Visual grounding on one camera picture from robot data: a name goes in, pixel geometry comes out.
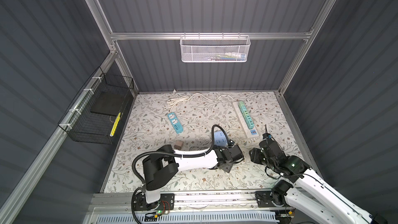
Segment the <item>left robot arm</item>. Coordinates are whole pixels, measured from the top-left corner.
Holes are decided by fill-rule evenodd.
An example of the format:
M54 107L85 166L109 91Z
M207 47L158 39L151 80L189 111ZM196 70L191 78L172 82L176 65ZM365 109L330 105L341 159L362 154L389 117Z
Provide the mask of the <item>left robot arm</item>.
M216 169L230 173L232 167L243 160L243 152L237 145L231 148L215 146L211 150L202 151L180 151L165 145L143 160L146 203L159 202L161 188L179 172Z

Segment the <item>teal small power strip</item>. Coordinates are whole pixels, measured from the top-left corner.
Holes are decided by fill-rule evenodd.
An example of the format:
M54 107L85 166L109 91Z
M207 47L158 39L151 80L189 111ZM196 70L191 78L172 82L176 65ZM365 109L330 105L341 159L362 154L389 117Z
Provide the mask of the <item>teal small power strip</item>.
M183 126L175 113L168 114L169 121L177 134L183 132Z

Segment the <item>blue square power socket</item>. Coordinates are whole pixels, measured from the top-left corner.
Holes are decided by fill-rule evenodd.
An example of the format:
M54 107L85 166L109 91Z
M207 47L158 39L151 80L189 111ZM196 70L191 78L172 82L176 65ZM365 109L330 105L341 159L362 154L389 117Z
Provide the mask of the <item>blue square power socket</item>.
M216 146L228 147L227 137L221 130L214 132L214 140Z

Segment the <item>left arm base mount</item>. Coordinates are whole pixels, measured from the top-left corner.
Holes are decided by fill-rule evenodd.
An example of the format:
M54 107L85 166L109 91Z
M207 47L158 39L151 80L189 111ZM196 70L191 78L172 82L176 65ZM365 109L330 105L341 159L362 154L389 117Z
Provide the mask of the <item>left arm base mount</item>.
M174 202L174 194L161 194L160 199L153 203L147 203L141 192L132 198L134 211L171 211L174 209Z

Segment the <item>long white power strip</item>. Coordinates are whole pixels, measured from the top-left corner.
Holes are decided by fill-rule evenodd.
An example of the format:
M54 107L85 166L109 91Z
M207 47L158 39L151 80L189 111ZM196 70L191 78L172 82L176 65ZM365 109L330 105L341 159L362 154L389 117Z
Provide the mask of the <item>long white power strip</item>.
M249 115L243 101L232 103L246 138L254 141L260 137L252 117Z

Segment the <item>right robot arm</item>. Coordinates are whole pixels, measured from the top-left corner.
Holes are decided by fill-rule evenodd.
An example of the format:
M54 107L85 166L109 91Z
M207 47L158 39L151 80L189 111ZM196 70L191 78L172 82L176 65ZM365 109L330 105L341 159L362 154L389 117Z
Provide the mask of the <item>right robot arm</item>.
M369 213L340 194L304 160L287 156L269 133L249 155L253 163L281 177L267 196L276 207L291 206L320 224L387 223L381 215Z

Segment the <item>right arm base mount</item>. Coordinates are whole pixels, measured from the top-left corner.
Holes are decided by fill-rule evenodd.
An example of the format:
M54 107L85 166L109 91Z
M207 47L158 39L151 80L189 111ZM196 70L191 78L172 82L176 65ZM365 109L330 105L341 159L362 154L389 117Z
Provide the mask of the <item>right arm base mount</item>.
M255 200L260 208L286 207L289 209L295 209L295 207L287 204L282 195L274 194L271 190L255 191Z

